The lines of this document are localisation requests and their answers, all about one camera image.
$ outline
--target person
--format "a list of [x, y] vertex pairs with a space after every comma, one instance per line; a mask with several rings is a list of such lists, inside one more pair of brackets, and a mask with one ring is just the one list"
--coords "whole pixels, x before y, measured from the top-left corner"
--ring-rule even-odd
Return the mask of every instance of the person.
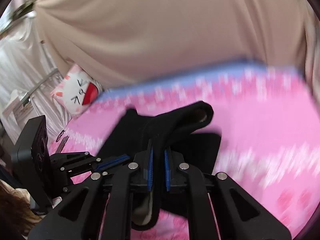
[[0, 180], [0, 215], [24, 237], [27, 237], [33, 226], [41, 217], [30, 210], [29, 192], [26, 189], [13, 189]]

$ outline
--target mattress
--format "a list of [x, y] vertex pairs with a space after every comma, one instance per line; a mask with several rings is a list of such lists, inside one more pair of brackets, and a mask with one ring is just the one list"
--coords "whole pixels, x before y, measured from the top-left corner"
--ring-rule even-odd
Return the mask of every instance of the mattress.
[[[157, 115], [196, 101], [214, 118], [202, 131], [222, 134], [213, 174], [223, 171], [290, 230], [294, 238], [320, 201], [320, 122], [310, 91], [294, 68], [233, 62], [105, 91], [63, 136], [63, 151], [96, 155], [129, 107]], [[58, 142], [50, 145], [54, 153]], [[73, 178], [83, 181], [89, 174]], [[161, 211], [156, 226], [132, 239], [189, 239], [188, 221]]]

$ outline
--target silver screw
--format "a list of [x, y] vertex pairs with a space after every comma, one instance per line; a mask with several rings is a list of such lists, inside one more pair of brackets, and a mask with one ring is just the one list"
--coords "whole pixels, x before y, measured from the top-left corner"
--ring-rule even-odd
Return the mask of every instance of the silver screw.
[[95, 173], [91, 174], [91, 179], [96, 180], [96, 179], [100, 179], [100, 177], [101, 177], [101, 175], [98, 172], [95, 172]]
[[217, 174], [217, 178], [218, 178], [218, 179], [221, 179], [221, 180], [225, 180], [227, 177], [228, 177], [228, 175], [225, 174], [224, 172], [219, 172], [219, 173]]
[[187, 170], [187, 169], [189, 169], [189, 164], [188, 163], [180, 163], [179, 168], [182, 170]]
[[138, 164], [137, 163], [129, 163], [128, 164], [128, 167], [129, 167], [129, 169], [131, 169], [131, 170], [134, 170], [134, 169], [136, 169], [136, 168], [138, 168]]

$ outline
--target white pattern on pink blanket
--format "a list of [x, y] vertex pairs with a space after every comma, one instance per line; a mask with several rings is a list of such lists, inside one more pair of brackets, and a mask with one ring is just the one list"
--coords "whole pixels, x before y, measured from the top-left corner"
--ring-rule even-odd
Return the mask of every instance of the white pattern on pink blanket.
[[[198, 100], [211, 104], [215, 113], [203, 131], [222, 131], [214, 173], [228, 173], [295, 237], [320, 201], [320, 122], [308, 88], [295, 73], [247, 69], [241, 77], [197, 77], [191, 86], [174, 83], [170, 89], [155, 86], [149, 93], [98, 100], [68, 124], [63, 151], [96, 155], [128, 106], [157, 115]], [[153, 229], [132, 231], [132, 239], [188, 239], [188, 226], [162, 212]]]

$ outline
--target bed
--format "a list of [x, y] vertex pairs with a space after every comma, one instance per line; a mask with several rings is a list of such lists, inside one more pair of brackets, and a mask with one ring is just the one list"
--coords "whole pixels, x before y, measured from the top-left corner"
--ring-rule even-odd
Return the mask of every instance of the bed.
[[[199, 100], [214, 110], [202, 131], [222, 134], [213, 174], [230, 175], [294, 238], [320, 201], [320, 122], [311, 93], [293, 67], [275, 70], [239, 61], [105, 91], [66, 126], [63, 152], [96, 155], [129, 107], [157, 115]], [[51, 143], [50, 154], [60, 141]], [[132, 230], [132, 239], [189, 239], [188, 222], [161, 211], [154, 228]]]

